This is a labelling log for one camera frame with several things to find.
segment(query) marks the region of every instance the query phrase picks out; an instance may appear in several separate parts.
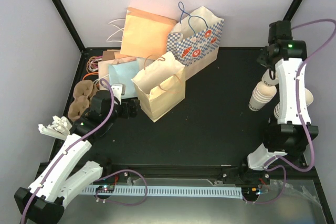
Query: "paper cup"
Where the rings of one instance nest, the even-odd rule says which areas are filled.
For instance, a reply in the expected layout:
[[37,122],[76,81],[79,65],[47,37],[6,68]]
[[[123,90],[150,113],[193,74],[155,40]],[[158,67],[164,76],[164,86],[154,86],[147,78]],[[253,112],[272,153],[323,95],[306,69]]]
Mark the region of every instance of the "paper cup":
[[305,89],[305,93],[306,93],[306,105],[308,107],[314,101],[314,96],[308,89]]
[[269,70],[267,69],[263,77],[261,78],[261,81],[267,86],[278,85],[279,84],[278,73],[275,73],[275,80],[272,80],[269,76]]
[[260,102],[269,102],[270,100],[272,100],[272,98],[270,97],[264,97],[258,94],[258,91],[256,89],[253,90],[252,95],[257,101],[260,101]]
[[274,117],[276,118],[276,119],[279,119],[279,113],[277,112],[277,107],[275,106],[275,108],[274,108],[274,112],[273,112],[273,114],[274,114]]
[[277,110],[278,114],[280,112],[280,103],[278,103],[276,106],[275,106],[275,109]]
[[265,106],[267,102],[261,102],[261,101],[257,101],[255,99],[255,97],[252,95],[250,102],[248,103],[248,107],[250,108],[250,110],[252,111],[258,111],[260,110],[262,107]]
[[258,82],[258,84],[255,87],[256,91],[260,95],[263,95],[265,97],[273,98],[275,94],[277,93],[277,88],[274,86],[267,86],[266,84],[262,83],[261,81]]
[[268,96],[265,96],[265,95],[261,94],[261,93],[257,90],[257,88],[255,88],[255,89],[253,90],[253,92],[254,92],[255,96],[257,96],[257,97],[259,97],[259,98],[261,98],[261,99],[265,99],[265,100],[267,100],[267,101],[270,101],[270,100],[272,100],[272,98],[273,98],[273,97],[268,97]]

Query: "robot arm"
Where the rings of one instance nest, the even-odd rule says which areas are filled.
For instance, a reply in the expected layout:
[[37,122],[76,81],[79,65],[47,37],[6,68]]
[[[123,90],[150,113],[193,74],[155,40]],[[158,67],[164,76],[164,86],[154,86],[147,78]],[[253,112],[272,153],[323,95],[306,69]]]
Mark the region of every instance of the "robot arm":
[[[92,144],[104,135],[118,117],[128,118],[129,116],[136,116],[139,101],[121,102],[121,95],[124,92],[123,87],[121,84],[112,86],[114,107],[111,116],[103,127],[92,134],[87,140],[78,142],[69,151],[66,151],[70,145],[78,141],[81,136],[96,128],[107,117],[111,108],[111,95],[109,91],[97,92],[92,98],[91,107],[82,114],[80,119],[74,122],[62,148],[49,163],[45,171],[31,183],[28,189],[19,188],[17,190],[14,198],[21,214],[28,200],[32,197],[33,192],[40,188],[29,206],[26,217],[37,224],[56,224],[69,203],[86,186],[102,176],[103,165],[99,164],[98,161],[88,161],[81,170],[68,178],[78,161],[90,150]],[[51,171],[50,174],[43,185],[41,185],[42,180],[49,171]]]
[[299,108],[312,139],[318,135],[318,127],[310,125],[310,117],[306,106],[304,85],[305,67],[300,71],[299,86],[296,87],[297,72],[307,58],[306,43],[293,40],[289,21],[278,21],[269,26],[269,46],[265,47],[258,62],[279,78],[280,114],[277,121],[270,120],[264,131],[263,143],[247,157],[248,167],[253,170],[264,170],[265,162],[277,156],[297,159],[308,144],[298,117],[297,95],[300,97]]

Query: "cream paper bag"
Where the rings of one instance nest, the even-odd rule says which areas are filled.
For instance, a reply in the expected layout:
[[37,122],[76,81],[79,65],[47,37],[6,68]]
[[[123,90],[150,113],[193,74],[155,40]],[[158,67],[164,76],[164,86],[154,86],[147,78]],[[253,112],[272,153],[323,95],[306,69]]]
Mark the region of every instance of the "cream paper bag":
[[141,109],[156,122],[185,98],[185,66],[167,52],[132,79]]

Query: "checkered paper bag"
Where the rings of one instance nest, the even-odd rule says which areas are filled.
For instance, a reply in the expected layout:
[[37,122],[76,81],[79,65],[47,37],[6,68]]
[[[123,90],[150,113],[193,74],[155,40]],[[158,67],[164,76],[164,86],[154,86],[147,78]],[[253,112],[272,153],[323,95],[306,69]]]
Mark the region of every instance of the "checkered paper bag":
[[[182,14],[186,13],[184,6],[180,10]],[[216,17],[204,6],[186,14],[188,17],[180,19],[168,34],[167,51],[186,65],[187,80],[217,59],[224,19]]]

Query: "paper bag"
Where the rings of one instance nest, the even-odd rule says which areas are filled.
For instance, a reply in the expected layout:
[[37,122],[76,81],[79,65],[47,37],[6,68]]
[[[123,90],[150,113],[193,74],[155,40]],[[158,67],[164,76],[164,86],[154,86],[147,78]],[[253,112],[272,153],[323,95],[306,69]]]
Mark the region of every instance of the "paper bag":
[[125,86],[125,94],[121,96],[121,99],[137,97],[132,78],[138,72],[139,65],[136,61],[109,65],[110,84],[120,83]]
[[156,122],[185,98],[185,66],[171,52],[132,79],[141,109]]
[[103,56],[101,58],[101,61],[107,61],[107,60],[114,60],[115,57],[115,52],[118,50],[107,50],[103,52]]
[[[136,61],[136,60],[137,60],[136,57],[127,57],[127,58],[122,58],[122,59],[99,61],[98,62],[98,79],[105,79],[107,81],[110,80],[109,65],[117,65],[117,64],[122,64],[125,62],[131,62],[131,61]],[[99,82],[99,90],[107,90],[107,88],[105,88]]]
[[122,36],[122,55],[156,60],[166,53],[167,36],[176,21],[156,14],[128,8]]
[[217,59],[224,24],[204,6],[188,15],[175,25],[167,40],[167,51],[186,65],[186,80]]
[[116,59],[129,57],[129,55],[122,55],[122,54],[120,53],[120,50],[118,50],[117,52],[115,52],[114,55],[115,55],[115,58],[116,58]]

